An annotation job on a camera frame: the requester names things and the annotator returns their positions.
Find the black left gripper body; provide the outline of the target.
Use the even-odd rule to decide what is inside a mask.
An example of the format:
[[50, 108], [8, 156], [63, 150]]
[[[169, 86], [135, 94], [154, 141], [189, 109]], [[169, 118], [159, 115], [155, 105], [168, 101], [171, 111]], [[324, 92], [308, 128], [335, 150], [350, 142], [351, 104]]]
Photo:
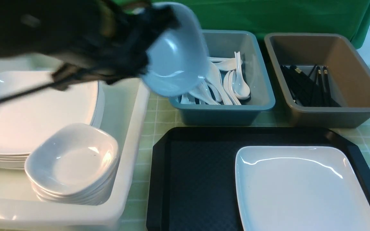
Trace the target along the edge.
[[100, 1], [102, 30], [98, 37], [86, 35], [68, 51], [59, 54], [63, 65], [52, 73], [52, 87], [65, 91], [69, 86], [94, 81], [112, 85], [148, 72], [150, 47], [169, 29], [180, 27], [170, 5], [156, 6], [149, 0], [116, 4]]

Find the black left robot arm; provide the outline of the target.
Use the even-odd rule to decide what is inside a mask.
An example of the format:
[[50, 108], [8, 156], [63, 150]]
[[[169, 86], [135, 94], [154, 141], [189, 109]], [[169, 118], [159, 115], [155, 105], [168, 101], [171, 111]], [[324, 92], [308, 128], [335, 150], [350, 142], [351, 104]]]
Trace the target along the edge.
[[180, 27], [172, 6], [149, 0], [0, 0], [0, 59], [42, 54], [63, 62], [58, 81], [112, 85], [148, 70], [147, 51], [167, 30]]

